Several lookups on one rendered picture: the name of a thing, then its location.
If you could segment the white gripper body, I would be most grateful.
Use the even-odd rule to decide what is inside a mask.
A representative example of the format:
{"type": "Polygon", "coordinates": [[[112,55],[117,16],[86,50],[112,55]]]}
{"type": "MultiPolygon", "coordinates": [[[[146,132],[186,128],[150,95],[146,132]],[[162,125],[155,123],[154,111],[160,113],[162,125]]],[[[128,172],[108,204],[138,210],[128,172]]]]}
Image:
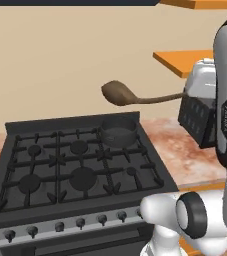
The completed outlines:
{"type": "Polygon", "coordinates": [[[186,80],[185,92],[189,97],[216,98],[216,69],[213,59],[204,58],[193,65],[186,80]]]}

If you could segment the orange cabinet shelf board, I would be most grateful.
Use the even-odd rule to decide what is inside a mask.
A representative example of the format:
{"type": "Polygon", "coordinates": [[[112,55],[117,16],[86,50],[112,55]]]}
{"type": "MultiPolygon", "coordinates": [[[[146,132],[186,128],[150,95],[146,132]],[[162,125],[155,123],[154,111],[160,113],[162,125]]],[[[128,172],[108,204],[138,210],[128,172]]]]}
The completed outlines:
{"type": "Polygon", "coordinates": [[[160,3],[188,9],[227,9],[227,0],[161,0],[160,3]]]}
{"type": "Polygon", "coordinates": [[[187,78],[193,65],[203,58],[212,58],[212,50],[154,52],[153,58],[180,78],[187,78]]]}

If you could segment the dark grey pot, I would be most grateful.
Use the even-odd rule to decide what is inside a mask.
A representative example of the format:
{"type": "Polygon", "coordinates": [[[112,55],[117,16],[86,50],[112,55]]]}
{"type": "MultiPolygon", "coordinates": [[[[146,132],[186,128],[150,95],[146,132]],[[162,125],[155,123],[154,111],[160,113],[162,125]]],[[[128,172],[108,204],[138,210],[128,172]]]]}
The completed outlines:
{"type": "Polygon", "coordinates": [[[127,117],[105,119],[100,127],[102,141],[109,147],[126,148],[136,141],[137,124],[127,117]]]}

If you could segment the brown wooden ladle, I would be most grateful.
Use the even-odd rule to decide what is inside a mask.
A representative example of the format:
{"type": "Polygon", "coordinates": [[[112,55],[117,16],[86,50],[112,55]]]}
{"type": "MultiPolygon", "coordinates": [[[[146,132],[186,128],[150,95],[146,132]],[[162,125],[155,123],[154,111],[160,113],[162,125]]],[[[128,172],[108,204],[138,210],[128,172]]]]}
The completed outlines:
{"type": "Polygon", "coordinates": [[[185,93],[182,92],[153,98],[139,98],[125,84],[117,80],[104,84],[101,87],[101,91],[105,99],[116,106],[156,104],[176,100],[185,95],[185,93]]]}

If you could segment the black gas range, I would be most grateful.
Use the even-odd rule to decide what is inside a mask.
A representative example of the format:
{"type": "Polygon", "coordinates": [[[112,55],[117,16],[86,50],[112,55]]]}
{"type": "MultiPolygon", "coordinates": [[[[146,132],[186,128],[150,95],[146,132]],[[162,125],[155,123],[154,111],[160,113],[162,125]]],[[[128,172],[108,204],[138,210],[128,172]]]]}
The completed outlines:
{"type": "Polygon", "coordinates": [[[7,124],[0,154],[0,256],[9,246],[148,224],[136,214],[141,200],[177,186],[139,117],[128,112],[7,124]],[[136,122],[133,145],[115,148],[102,141],[101,124],[112,117],[136,122]],[[121,210],[125,222],[117,217],[121,210]],[[105,225],[97,221],[101,214],[105,225]],[[78,218],[85,219],[83,229],[78,218]],[[64,223],[63,232],[55,231],[57,222],[64,223]],[[29,226],[38,228],[34,238],[29,226]],[[15,232],[11,243],[6,230],[15,232]]]}

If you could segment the dark range hood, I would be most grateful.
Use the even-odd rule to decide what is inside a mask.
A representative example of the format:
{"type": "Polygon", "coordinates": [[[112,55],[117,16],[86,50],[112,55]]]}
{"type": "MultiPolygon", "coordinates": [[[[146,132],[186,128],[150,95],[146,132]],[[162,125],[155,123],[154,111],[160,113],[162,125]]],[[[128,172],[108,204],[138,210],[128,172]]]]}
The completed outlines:
{"type": "Polygon", "coordinates": [[[1,6],[156,6],[161,0],[0,0],[1,6]]]}

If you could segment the black oven door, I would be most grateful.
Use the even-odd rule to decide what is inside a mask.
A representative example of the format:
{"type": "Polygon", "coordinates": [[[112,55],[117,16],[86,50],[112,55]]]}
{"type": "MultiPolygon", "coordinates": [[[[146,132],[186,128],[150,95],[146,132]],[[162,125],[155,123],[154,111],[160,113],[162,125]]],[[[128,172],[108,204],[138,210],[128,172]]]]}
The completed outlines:
{"type": "Polygon", "coordinates": [[[9,246],[3,256],[139,256],[153,233],[151,224],[130,225],[9,246]]]}

